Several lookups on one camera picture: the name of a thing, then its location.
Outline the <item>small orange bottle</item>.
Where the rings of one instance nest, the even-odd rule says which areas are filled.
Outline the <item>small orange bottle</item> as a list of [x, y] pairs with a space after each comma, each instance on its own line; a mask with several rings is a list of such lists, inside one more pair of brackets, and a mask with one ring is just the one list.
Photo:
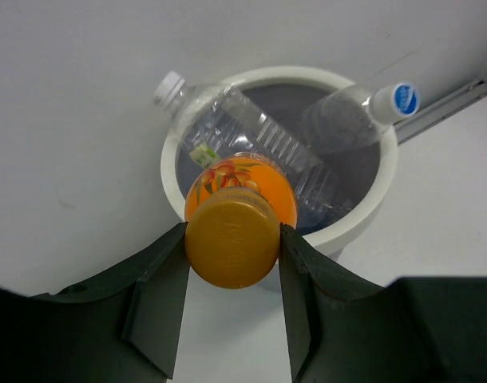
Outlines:
[[280, 226], [295, 227], [295, 193], [265, 156], [241, 152], [208, 166], [185, 200], [187, 259], [206, 282], [242, 289], [276, 265]]

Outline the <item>clear bottle cream label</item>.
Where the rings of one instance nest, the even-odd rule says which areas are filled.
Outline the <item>clear bottle cream label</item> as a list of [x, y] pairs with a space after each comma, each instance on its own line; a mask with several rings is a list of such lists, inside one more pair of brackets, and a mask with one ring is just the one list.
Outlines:
[[301, 227], [331, 224], [353, 210], [335, 172], [238, 89], [189, 86], [171, 71], [154, 102], [169, 113], [178, 146], [201, 167], [244, 152], [277, 165], [295, 193]]

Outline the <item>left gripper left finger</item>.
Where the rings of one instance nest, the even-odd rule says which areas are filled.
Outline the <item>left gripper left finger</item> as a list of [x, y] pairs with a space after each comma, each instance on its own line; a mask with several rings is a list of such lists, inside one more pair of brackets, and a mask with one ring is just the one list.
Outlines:
[[56, 294], [0, 287], [0, 382], [165, 382], [190, 267], [186, 226]]

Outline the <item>clear bottle blue-white cap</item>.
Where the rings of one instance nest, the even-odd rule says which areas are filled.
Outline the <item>clear bottle blue-white cap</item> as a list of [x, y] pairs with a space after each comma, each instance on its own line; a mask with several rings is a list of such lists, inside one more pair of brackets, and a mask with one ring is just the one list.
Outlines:
[[419, 107], [418, 91], [408, 82], [381, 89], [351, 85], [310, 105], [303, 112], [300, 128], [309, 150], [326, 156], [377, 143]]

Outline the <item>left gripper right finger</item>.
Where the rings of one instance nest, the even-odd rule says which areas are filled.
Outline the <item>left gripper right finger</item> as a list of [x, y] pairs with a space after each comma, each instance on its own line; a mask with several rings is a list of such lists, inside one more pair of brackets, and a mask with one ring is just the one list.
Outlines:
[[279, 274], [295, 382], [487, 382], [487, 277], [382, 287], [280, 229]]

